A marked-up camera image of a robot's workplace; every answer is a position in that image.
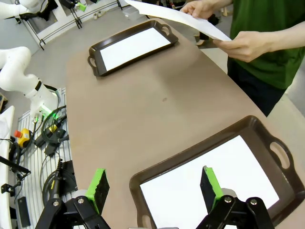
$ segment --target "red button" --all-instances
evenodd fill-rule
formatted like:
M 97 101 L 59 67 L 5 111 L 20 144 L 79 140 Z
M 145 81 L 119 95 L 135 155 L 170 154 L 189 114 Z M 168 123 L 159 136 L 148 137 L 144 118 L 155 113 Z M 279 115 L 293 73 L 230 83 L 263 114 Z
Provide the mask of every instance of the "red button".
M 22 133 L 20 131 L 16 130 L 15 133 L 14 133 L 14 136 L 18 137 L 18 138 L 21 138 L 22 137 Z

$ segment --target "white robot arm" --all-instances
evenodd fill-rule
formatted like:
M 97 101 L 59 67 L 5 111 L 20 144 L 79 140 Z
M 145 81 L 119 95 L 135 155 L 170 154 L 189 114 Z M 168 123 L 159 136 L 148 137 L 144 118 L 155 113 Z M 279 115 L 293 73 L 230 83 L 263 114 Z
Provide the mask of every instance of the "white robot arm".
M 49 114 L 58 105 L 58 97 L 49 91 L 41 80 L 33 75 L 24 75 L 31 60 L 26 47 L 0 50 L 0 87 L 5 91 L 22 92 L 31 100 L 30 115 Z
M 0 20 L 6 18 L 18 18 L 25 13 L 37 13 L 44 9 L 48 1 L 20 0 L 20 5 L 0 2 Z

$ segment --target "brown tray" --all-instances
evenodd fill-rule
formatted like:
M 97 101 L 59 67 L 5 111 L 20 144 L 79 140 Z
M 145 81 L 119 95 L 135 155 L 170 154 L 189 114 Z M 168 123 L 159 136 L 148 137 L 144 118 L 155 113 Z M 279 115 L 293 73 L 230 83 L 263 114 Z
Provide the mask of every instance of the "brown tray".
M 158 49 L 155 49 L 151 52 L 145 53 L 141 56 L 138 56 L 128 62 L 125 62 L 123 64 L 121 64 L 120 66 L 117 66 L 111 70 L 106 70 L 105 64 L 104 64 L 104 60 L 102 58 L 101 53 L 99 52 L 100 50 L 114 44 L 117 43 L 121 40 L 124 40 L 130 36 L 133 36 L 137 33 L 140 33 L 144 30 L 147 30 L 149 28 L 155 28 L 163 37 L 165 37 L 170 43 L 160 47 Z M 107 38 L 106 40 L 103 40 L 93 46 L 90 47 L 89 49 L 89 57 L 88 57 L 88 64 L 91 66 L 92 70 L 93 70 L 93 74 L 95 76 L 107 76 L 129 64 L 132 64 L 134 62 L 137 62 L 147 56 L 150 56 L 154 53 L 160 52 L 162 50 L 165 50 L 167 48 L 170 48 L 172 46 L 175 45 L 175 43 L 178 42 L 178 38 L 173 34 L 172 29 L 170 26 L 166 25 L 166 24 L 161 24 L 158 21 L 152 20 L 152 21 L 146 21 L 140 25 L 134 26 L 130 29 L 127 29 L 123 32 L 117 33 L 115 35 L 113 35 L 110 38 Z
M 150 217 L 152 227 L 154 229 L 156 228 L 155 222 L 146 205 L 140 184 L 188 163 L 238 135 L 247 143 L 279 196 L 279 201 L 268 209 L 274 226 L 277 226 L 292 213 L 305 199 L 305 188 L 295 171 L 291 152 L 280 139 L 272 136 L 266 130 L 258 118 L 255 116 L 247 116 L 212 137 L 137 173 L 131 178 L 130 191 L 137 207 L 138 226 L 144 227 L 143 216 L 147 215 Z M 288 168 L 285 169 L 282 167 L 279 157 L 270 149 L 272 142 L 278 143 L 285 151 L 290 163 Z

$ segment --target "metal rack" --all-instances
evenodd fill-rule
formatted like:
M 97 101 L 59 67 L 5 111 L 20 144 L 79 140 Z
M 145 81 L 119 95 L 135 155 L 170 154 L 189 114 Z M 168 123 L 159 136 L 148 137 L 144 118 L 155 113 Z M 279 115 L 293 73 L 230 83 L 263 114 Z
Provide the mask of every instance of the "metal rack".
M 115 4 L 118 4 L 118 6 L 119 6 L 119 7 L 121 8 L 121 10 L 122 10 L 122 6 L 121 6 L 119 0 L 116 0 L 116 1 L 113 1 L 113 2 L 111 2 L 111 3 L 106 4 L 106 5 L 104 5 L 104 6 L 101 6 L 101 7 L 97 8 L 97 9 L 95 9 L 95 10 L 92 10 L 92 11 L 90 11 L 90 12 L 88 12 L 88 13 L 86 13 L 86 14 L 80 16 L 80 17 L 77 16 L 76 11 L 72 8 L 72 9 L 70 9 L 70 11 L 71 11 L 71 13 L 72 13 L 72 15 L 73 15 L 73 17 L 74 17 L 74 20 L 71 20 L 70 22 L 64 24 L 63 26 L 59 27 L 58 29 L 54 30 L 53 32 L 51 32 L 50 34 L 46 35 L 46 36 L 43 37 L 43 38 L 40 38 L 40 37 L 38 36 L 38 34 L 35 32 L 35 30 L 33 29 L 32 25 L 30 24 L 29 21 L 26 21 L 26 22 L 27 22 L 27 24 L 29 25 L 30 29 L 31 29 L 31 30 L 33 31 L 33 33 L 35 34 L 35 36 L 37 37 L 37 39 L 39 40 L 39 46 L 41 47 L 42 50 L 44 50 L 42 44 L 46 44 L 45 41 L 46 41 L 47 39 L 49 39 L 51 36 L 53 36 L 53 35 L 55 35 L 56 33 L 62 31 L 63 29 L 67 28 L 68 26 L 72 25 L 73 23 L 76 23 L 78 29 L 81 29 L 81 28 L 82 28 L 82 25 L 81 25 L 81 24 L 82 24 L 82 21 L 81 21 L 81 20 L 82 20 L 83 18 L 86 18 L 86 17 L 88 17 L 88 16 L 90 16 L 90 15 L 92 15 L 92 14 L 94 14 L 94 13 L 100 11 L 100 10 L 103 10 L 103 9 L 105 9 L 105 8 L 107 8 L 107 7 L 109 7 L 109 6 L 113 6 L 113 5 L 115 5 Z

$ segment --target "white paper sheet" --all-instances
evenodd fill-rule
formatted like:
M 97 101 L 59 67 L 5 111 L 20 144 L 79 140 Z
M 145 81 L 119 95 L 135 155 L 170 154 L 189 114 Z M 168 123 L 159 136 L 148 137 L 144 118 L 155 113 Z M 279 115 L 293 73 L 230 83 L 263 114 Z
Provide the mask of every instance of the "white paper sheet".
M 177 10 L 169 9 L 162 6 L 152 5 L 148 3 L 126 0 L 126 2 L 133 7 L 137 8 L 140 14 L 150 15 L 159 18 L 165 18 L 172 21 L 177 21 L 186 25 L 189 25 L 200 32 L 203 32 L 205 35 L 222 41 L 230 41 L 231 39 L 227 37 L 223 32 L 221 32 L 218 28 L 213 26 L 208 20 L 205 19 L 197 19 L 193 16 L 182 13 Z
M 220 187 L 232 189 L 241 201 L 260 197 L 269 208 L 279 200 L 248 145 L 238 136 L 140 185 L 157 228 L 194 229 L 207 215 L 200 189 L 203 166 L 212 167 Z
M 150 28 L 102 49 L 101 55 L 109 71 L 138 56 L 161 48 L 170 42 L 155 28 Z

